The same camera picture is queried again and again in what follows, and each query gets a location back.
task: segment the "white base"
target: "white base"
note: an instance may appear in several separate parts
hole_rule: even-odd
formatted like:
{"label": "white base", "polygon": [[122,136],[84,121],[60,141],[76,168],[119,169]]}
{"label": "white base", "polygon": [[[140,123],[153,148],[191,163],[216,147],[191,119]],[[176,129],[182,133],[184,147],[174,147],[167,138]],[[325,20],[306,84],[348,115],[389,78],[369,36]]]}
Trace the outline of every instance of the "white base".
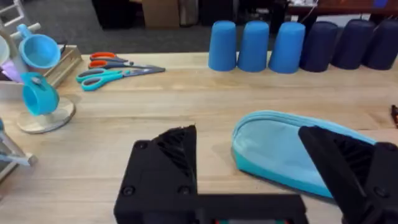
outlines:
{"label": "white base", "polygon": [[17,119],[18,127],[29,134],[52,131],[67,124],[75,114],[75,105],[67,98],[60,97],[57,109],[50,114],[33,116],[23,112]]}

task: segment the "fabric pouch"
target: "fabric pouch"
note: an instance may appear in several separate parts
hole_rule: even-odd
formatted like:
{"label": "fabric pouch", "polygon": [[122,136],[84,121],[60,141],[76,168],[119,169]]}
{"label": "fabric pouch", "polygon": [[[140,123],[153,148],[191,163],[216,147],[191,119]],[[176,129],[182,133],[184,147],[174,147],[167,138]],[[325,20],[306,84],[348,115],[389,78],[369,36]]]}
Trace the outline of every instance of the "fabric pouch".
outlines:
{"label": "fabric pouch", "polygon": [[299,137],[301,126],[319,126],[364,142],[376,141],[330,121],[278,111],[256,111],[235,126],[232,149],[239,170],[295,189],[330,197]]}

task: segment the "teal mug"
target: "teal mug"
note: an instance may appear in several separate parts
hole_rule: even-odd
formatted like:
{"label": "teal mug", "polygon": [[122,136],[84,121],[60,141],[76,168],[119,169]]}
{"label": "teal mug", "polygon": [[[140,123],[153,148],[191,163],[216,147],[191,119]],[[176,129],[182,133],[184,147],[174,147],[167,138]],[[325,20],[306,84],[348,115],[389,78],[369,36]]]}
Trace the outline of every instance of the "teal mug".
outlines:
{"label": "teal mug", "polygon": [[21,75],[21,78],[24,82],[22,97],[32,115],[49,114],[57,109],[58,93],[41,74],[26,72]]}
{"label": "teal mug", "polygon": [[19,44],[19,53],[25,63],[35,68],[51,68],[56,66],[61,58],[61,51],[51,37],[42,34],[32,34],[25,24],[17,26],[23,40]]}

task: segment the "navy blue cup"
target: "navy blue cup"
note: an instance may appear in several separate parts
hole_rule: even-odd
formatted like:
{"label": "navy blue cup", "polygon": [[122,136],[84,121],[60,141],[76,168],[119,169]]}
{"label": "navy blue cup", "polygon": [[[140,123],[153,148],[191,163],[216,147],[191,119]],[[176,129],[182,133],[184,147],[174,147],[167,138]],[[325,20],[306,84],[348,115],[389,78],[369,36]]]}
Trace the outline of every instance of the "navy blue cup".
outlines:
{"label": "navy blue cup", "polygon": [[226,72],[236,67],[236,26],[231,21],[217,21],[211,29],[209,62],[211,69]]}
{"label": "navy blue cup", "polygon": [[298,22],[285,22],[276,37],[269,68],[278,73],[295,73],[299,69],[305,26]]}
{"label": "navy blue cup", "polygon": [[266,22],[248,22],[243,30],[238,67],[245,72],[260,72],[267,67],[269,26]]}
{"label": "navy blue cup", "polygon": [[362,19],[350,20],[337,43],[331,64],[342,69],[359,68],[375,25]]}
{"label": "navy blue cup", "polygon": [[388,70],[398,54],[398,21],[388,19],[380,23],[366,50],[362,64],[376,70]]}
{"label": "navy blue cup", "polygon": [[338,26],[332,22],[316,22],[305,39],[300,68],[309,72],[324,72],[335,49]]}

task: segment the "gray carpet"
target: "gray carpet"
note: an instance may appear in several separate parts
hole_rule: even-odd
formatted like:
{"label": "gray carpet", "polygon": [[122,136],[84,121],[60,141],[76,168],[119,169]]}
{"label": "gray carpet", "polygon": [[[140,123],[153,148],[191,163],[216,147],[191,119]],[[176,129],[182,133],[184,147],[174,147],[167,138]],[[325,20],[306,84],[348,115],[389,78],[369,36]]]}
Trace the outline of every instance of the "gray carpet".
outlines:
{"label": "gray carpet", "polygon": [[[67,40],[83,54],[96,51],[117,53],[206,52],[211,27],[150,30],[102,30],[91,0],[25,0],[31,22],[40,22],[41,33],[57,42]],[[237,28],[238,45],[243,27]]]}

